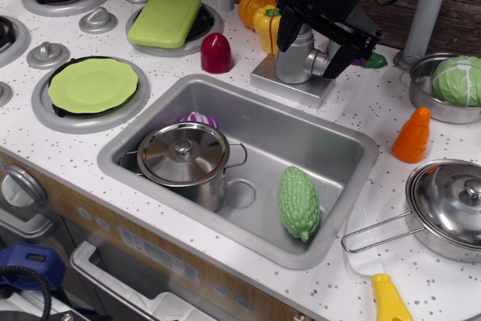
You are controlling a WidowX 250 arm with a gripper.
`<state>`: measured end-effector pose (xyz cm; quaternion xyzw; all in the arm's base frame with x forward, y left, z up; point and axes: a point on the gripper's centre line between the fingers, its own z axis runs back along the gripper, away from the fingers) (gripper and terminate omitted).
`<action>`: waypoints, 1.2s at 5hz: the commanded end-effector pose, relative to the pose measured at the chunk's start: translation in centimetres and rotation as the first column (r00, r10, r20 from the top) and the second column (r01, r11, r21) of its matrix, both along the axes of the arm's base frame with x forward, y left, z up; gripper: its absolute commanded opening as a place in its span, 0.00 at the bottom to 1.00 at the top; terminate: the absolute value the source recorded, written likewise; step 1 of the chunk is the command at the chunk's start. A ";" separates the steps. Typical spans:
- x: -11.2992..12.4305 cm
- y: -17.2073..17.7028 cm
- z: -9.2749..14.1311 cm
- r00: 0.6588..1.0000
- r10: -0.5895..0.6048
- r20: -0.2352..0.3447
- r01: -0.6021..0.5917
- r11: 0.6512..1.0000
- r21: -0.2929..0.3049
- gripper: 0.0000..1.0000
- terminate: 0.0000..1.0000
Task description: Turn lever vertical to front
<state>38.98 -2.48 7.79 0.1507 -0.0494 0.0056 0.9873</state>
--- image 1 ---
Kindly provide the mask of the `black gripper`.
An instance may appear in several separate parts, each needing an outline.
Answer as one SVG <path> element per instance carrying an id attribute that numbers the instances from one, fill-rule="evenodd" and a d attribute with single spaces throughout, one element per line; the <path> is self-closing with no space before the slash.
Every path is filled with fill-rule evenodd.
<path id="1" fill-rule="evenodd" d="M 277 46 L 286 52 L 303 25 L 323 34 L 328 41 L 327 68 L 322 76 L 335 79 L 353 62 L 375 48 L 384 31 L 365 13 L 361 0 L 278 0 L 281 19 Z"/>

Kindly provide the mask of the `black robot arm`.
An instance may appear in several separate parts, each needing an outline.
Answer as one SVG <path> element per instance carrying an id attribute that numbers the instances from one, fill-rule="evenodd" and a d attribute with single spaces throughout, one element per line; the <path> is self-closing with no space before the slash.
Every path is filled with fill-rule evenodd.
<path id="1" fill-rule="evenodd" d="M 377 4 L 388 6 L 397 0 Z M 334 79 L 355 60 L 368 61 L 384 31 L 365 13 L 361 0 L 279 0 L 279 51 L 293 45 L 302 26 L 308 26 L 340 45 L 322 76 Z"/>

